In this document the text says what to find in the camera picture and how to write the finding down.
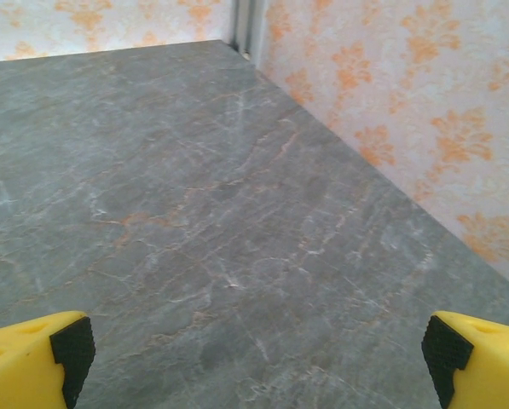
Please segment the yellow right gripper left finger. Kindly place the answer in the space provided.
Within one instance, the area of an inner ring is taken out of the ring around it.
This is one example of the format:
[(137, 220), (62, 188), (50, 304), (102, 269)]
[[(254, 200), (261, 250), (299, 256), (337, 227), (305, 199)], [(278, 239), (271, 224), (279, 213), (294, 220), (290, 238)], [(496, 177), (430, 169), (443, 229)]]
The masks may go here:
[(50, 314), (0, 328), (0, 409), (74, 408), (95, 358), (90, 317)]

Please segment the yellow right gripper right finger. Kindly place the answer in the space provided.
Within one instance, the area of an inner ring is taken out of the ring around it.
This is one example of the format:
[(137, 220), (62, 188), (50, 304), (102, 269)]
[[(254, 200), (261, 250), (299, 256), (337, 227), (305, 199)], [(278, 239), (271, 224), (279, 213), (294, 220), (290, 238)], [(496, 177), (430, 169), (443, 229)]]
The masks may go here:
[(448, 311), (421, 350), (442, 408), (509, 409), (509, 326)]

